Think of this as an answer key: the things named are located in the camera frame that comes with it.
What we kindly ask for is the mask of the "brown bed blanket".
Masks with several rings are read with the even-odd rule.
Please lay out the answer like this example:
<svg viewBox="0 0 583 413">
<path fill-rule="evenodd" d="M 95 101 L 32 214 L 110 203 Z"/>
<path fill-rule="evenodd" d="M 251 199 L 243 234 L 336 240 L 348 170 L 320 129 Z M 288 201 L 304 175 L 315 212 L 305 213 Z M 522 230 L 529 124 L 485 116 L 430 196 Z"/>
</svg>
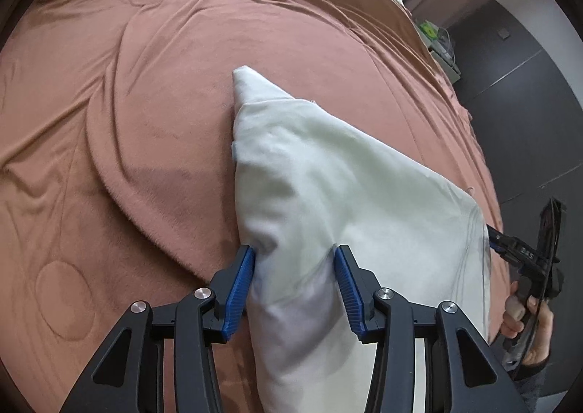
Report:
<svg viewBox="0 0 583 413">
<path fill-rule="evenodd" d="M 35 0 L 1 52 L 1 361 L 55 412 L 135 300 L 174 303 L 233 259 L 233 73 L 256 70 L 501 217 L 467 111 L 395 0 Z M 490 255 L 489 329 L 509 293 Z M 261 403 L 249 315 L 218 356 Z"/>
</svg>

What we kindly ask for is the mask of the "white bedside cabinet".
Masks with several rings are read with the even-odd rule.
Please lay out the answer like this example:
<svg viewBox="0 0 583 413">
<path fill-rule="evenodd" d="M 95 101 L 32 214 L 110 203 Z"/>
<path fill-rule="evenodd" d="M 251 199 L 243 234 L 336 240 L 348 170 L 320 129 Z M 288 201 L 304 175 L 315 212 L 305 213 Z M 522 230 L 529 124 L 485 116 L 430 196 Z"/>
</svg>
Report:
<svg viewBox="0 0 583 413">
<path fill-rule="evenodd" d="M 450 83 L 457 83 L 461 79 L 461 71 L 449 31 L 428 20 L 417 23 L 416 27 L 430 55 L 444 70 Z"/>
</svg>

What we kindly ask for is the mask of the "cream white garment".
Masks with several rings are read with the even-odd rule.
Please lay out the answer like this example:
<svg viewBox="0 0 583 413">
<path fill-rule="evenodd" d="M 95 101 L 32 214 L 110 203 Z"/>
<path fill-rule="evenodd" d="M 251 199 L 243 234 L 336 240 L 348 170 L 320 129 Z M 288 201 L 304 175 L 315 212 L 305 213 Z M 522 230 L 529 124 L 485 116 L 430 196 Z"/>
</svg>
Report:
<svg viewBox="0 0 583 413">
<path fill-rule="evenodd" d="M 472 196 L 256 70 L 233 73 L 235 208 L 257 254 L 247 299 L 268 412 L 360 412 L 375 349 L 352 332 L 332 250 L 413 303 L 489 329 L 486 223 Z"/>
</svg>

